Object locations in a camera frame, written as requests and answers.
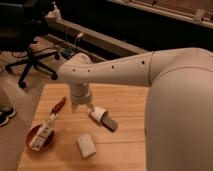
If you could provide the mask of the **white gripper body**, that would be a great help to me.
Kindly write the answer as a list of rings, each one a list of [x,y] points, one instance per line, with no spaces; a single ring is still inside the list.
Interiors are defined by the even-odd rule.
[[[92,92],[88,83],[71,84],[70,98],[74,105],[87,105],[92,101]]]

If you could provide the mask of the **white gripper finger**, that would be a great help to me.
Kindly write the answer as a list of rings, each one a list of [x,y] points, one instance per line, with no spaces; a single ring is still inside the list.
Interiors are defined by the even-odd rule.
[[[92,112],[94,111],[94,105],[92,103],[88,103],[87,108],[89,111],[92,111]]]
[[[72,113],[75,113],[78,109],[78,105],[72,105],[71,109],[72,109]]]

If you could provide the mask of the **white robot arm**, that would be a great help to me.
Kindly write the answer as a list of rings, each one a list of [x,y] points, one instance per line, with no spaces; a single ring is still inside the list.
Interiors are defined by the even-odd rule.
[[[213,171],[213,52],[190,47],[94,63],[77,53],[58,70],[71,102],[92,103],[91,83],[146,87],[147,171]]]

